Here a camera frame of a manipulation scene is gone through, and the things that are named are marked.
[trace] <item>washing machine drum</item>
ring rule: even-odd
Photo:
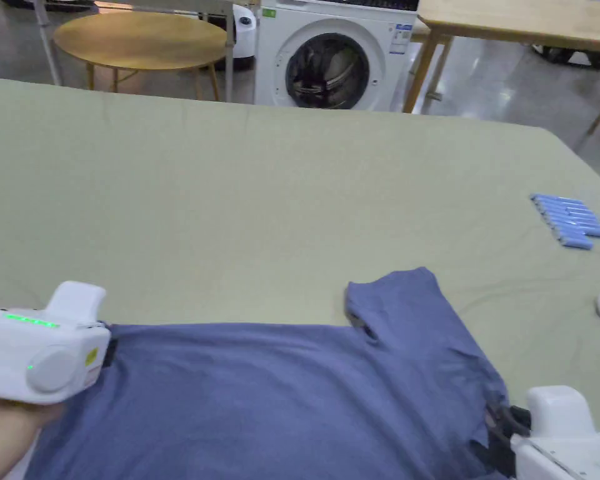
[[[286,66],[286,90],[306,108],[353,108],[369,83],[369,59],[351,37],[324,33],[305,42]]]

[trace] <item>green led light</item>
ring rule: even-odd
[[[20,315],[14,315],[14,314],[5,314],[4,315],[7,318],[10,318],[12,320],[17,320],[19,322],[25,322],[25,323],[33,323],[35,325],[42,325],[42,326],[49,326],[51,328],[57,328],[60,325],[56,324],[56,323],[52,323],[52,322],[43,322],[41,320],[38,320],[36,318],[28,318],[28,317],[22,317]]]

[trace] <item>round wooden table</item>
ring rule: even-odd
[[[208,66],[216,100],[214,63],[224,57],[226,32],[191,17],[158,12],[125,11],[72,20],[54,33],[64,52],[87,64],[87,83],[94,89],[94,66],[113,70],[112,90],[118,91],[118,71],[193,70],[196,98],[201,98],[199,69]]]

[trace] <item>label sticker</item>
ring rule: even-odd
[[[413,25],[396,25],[394,36],[391,38],[389,54],[404,55],[407,53],[407,45],[409,44],[409,38],[411,38],[411,28],[413,28]]]
[[[99,371],[101,370],[102,365],[98,365],[95,368],[92,368],[87,372],[87,376],[84,378],[84,385],[91,386],[98,379]]]
[[[94,348],[87,354],[87,358],[84,360],[84,366],[88,367],[93,362],[96,361],[96,356],[98,356],[98,349]]]

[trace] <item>wooden tabletop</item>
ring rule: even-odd
[[[422,0],[419,18],[457,36],[600,51],[600,2]]]
[[[171,71],[199,68],[223,58],[226,32],[187,16],[129,11],[72,20],[56,30],[54,41],[88,63]]]

